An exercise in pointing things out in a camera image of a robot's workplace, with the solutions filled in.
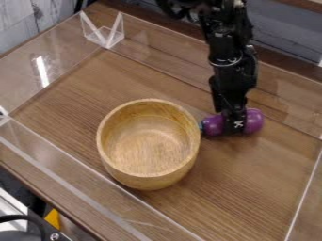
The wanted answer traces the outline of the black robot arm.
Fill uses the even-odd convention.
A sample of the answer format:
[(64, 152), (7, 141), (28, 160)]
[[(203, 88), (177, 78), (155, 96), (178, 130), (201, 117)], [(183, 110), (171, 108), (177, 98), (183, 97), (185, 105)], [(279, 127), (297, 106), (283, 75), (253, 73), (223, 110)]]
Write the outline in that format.
[(247, 92), (258, 80), (258, 57), (253, 45), (253, 24), (247, 0), (156, 0), (163, 13), (175, 20), (201, 25), (209, 44), (209, 79), (217, 114), (203, 119), (207, 136), (253, 134), (263, 127), (263, 113), (247, 107)]

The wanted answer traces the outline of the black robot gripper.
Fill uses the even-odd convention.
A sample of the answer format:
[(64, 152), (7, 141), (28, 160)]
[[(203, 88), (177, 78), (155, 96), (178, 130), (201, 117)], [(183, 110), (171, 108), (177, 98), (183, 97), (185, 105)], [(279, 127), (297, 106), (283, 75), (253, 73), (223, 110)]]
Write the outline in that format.
[(242, 50), (242, 58), (230, 66), (215, 66), (209, 79), (217, 112), (222, 112), (225, 133), (239, 134), (247, 123), (247, 92), (255, 88), (258, 79), (258, 56), (253, 46)]

